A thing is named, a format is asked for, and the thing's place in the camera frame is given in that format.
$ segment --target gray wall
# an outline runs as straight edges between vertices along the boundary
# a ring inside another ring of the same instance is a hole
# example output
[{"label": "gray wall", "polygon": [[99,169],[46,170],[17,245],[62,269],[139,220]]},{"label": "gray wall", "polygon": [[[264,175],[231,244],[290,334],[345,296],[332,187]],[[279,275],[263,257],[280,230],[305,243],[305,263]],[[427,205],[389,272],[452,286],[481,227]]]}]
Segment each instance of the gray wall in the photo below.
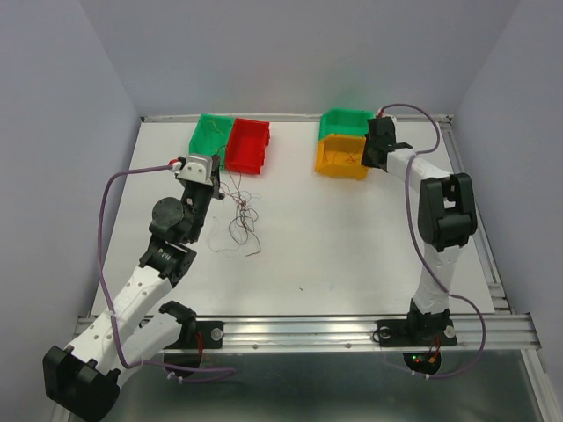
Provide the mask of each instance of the gray wall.
[{"label": "gray wall", "polygon": [[517,0],[81,0],[142,115],[453,112]]},{"label": "gray wall", "polygon": [[42,421],[41,359],[92,298],[100,196],[139,120],[76,0],[2,1],[0,57],[0,419]]},{"label": "gray wall", "polygon": [[563,3],[523,0],[455,130],[508,298],[531,312],[563,402]]}]

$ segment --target white table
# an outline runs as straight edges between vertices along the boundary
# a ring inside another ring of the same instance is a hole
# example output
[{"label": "white table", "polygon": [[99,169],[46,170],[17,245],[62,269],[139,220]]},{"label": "white table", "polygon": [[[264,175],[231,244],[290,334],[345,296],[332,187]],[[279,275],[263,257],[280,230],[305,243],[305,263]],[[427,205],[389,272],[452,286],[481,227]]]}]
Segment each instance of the white table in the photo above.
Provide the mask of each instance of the white table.
[{"label": "white table", "polygon": [[[195,123],[143,123],[131,168],[185,156],[194,129]],[[210,249],[236,246],[227,231],[235,204],[230,198],[213,200],[200,241],[192,246],[197,258],[163,302],[182,302],[201,316],[405,314],[421,265],[408,235],[402,182],[376,169],[362,181],[315,173],[316,122],[273,122],[270,133],[262,174],[243,176],[241,184],[261,195],[253,206],[260,213],[256,228],[262,252],[245,256],[254,251],[253,242],[237,251]],[[434,143],[435,132],[428,123],[400,122],[397,137],[425,149]],[[451,170],[444,145],[427,160]],[[232,186],[226,173],[222,181]],[[113,295],[148,246],[152,207],[181,192],[168,171],[128,177],[105,264]],[[457,263],[452,291],[474,300],[482,312],[494,312],[472,240]],[[105,306],[98,289],[92,314]],[[472,313],[455,300],[450,309]]]}]

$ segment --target plastic bin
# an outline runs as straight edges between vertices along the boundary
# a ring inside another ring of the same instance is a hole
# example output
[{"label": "plastic bin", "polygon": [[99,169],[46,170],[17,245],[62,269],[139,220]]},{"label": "plastic bin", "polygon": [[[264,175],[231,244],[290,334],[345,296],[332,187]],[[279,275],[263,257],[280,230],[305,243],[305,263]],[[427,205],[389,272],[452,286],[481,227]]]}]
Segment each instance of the plastic bin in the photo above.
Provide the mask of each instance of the plastic bin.
[{"label": "plastic bin", "polygon": [[317,143],[315,171],[331,178],[366,178],[369,167],[362,165],[365,143],[363,136],[328,135]]},{"label": "plastic bin", "polygon": [[241,173],[260,174],[269,142],[269,122],[235,119],[225,154],[225,168]]},{"label": "plastic bin", "polygon": [[365,136],[368,133],[368,120],[373,117],[374,112],[333,108],[320,118],[318,140],[333,134]]},{"label": "plastic bin", "polygon": [[234,122],[234,117],[202,114],[190,141],[189,152],[204,156],[217,154],[221,157],[221,168],[223,168],[225,150]]}]

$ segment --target yellow bin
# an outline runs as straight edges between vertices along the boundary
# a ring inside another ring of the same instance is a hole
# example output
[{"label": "yellow bin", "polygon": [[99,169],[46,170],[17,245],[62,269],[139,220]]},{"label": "yellow bin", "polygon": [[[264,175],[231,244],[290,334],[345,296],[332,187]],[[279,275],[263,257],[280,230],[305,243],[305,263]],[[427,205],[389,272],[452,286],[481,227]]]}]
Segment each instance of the yellow bin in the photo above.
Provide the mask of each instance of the yellow bin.
[{"label": "yellow bin", "polygon": [[366,178],[369,167],[361,164],[365,143],[363,136],[326,136],[317,143],[315,171],[330,178]]}]

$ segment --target white wall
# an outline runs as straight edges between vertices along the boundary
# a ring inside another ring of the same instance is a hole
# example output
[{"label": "white wall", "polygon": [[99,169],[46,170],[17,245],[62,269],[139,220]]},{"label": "white wall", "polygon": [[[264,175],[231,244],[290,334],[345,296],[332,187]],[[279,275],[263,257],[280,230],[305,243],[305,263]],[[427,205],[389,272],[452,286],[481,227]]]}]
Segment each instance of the white wall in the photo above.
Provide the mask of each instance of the white wall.
[{"label": "white wall", "polygon": [[142,115],[450,113],[517,0],[80,0]]},{"label": "white wall", "polygon": [[0,57],[0,419],[42,421],[41,359],[93,297],[99,200],[139,120],[76,0],[2,1]]},{"label": "white wall", "polygon": [[508,298],[563,403],[563,3],[523,0],[455,118]]}]

